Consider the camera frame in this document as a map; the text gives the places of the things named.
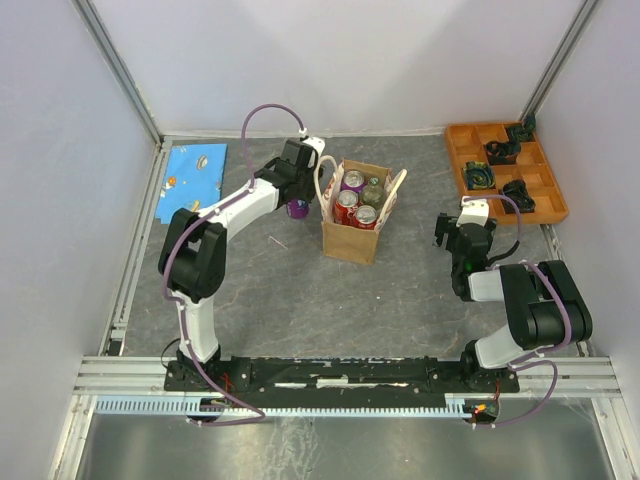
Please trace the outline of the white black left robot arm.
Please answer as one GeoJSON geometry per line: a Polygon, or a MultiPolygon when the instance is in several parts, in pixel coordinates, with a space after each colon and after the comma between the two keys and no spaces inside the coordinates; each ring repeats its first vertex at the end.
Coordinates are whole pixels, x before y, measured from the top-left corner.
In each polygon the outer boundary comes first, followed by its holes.
{"type": "Polygon", "coordinates": [[[180,341],[167,367],[165,388],[212,390],[221,378],[220,343],[215,333],[214,296],[225,274],[228,243],[258,218],[294,202],[311,202],[314,175],[326,142],[320,137],[289,139],[236,192],[201,210],[177,210],[161,250],[162,293],[177,308],[180,341]]]}

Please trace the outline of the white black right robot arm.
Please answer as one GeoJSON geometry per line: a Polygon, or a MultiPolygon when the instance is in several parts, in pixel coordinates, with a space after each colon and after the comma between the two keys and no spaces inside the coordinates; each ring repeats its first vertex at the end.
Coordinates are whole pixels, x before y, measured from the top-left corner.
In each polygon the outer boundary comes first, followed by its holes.
{"type": "Polygon", "coordinates": [[[451,254],[454,294],[464,302],[500,302],[506,313],[506,324],[469,342],[455,367],[455,376],[472,391],[512,377],[510,367],[586,341],[593,333],[591,313],[566,264],[499,266],[519,244],[491,257],[496,227],[493,218],[478,224],[441,213],[434,229],[434,244],[451,254]]]}

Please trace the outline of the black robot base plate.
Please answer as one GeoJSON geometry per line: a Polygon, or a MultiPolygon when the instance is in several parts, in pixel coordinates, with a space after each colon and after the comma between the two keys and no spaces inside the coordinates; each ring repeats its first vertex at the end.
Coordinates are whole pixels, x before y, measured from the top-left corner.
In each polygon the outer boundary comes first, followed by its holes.
{"type": "Polygon", "coordinates": [[[483,369],[467,354],[449,361],[231,357],[204,370],[225,392],[260,409],[438,408],[447,394],[520,391],[515,373],[483,369]]]}

